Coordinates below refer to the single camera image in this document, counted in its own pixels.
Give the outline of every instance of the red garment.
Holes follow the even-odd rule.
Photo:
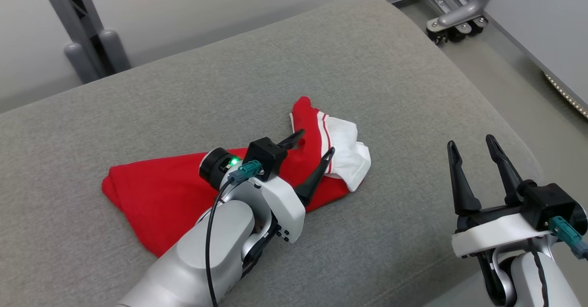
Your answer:
[[[328,134],[317,125],[317,112],[307,97],[300,98],[292,111],[294,129],[305,129],[306,133],[299,147],[288,151],[280,177],[294,187],[312,173],[322,148],[330,145]],[[246,151],[247,148],[229,150],[242,159]],[[157,257],[174,246],[212,206],[217,192],[198,176],[204,155],[206,152],[111,167],[102,182],[104,194],[126,215],[141,244]],[[306,211],[348,192],[342,179],[324,177]]]

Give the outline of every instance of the caster wheel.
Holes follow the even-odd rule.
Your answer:
[[[484,28],[478,27],[478,25],[473,21],[468,21],[468,24],[470,25],[470,27],[472,27],[472,32],[469,33],[469,35],[477,35],[484,31]]]
[[[434,31],[430,31],[429,29],[427,29],[427,36],[436,45],[441,42],[447,43],[447,33],[445,32],[445,30],[439,31],[439,32],[434,32]]]
[[[462,34],[456,27],[447,29],[447,39],[453,42],[463,41],[466,39],[466,34]]]

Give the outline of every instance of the white fabric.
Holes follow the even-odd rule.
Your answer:
[[[372,165],[369,149],[357,141],[357,125],[350,121],[324,116],[326,132],[335,152],[327,176],[341,178],[350,192],[357,190]]]

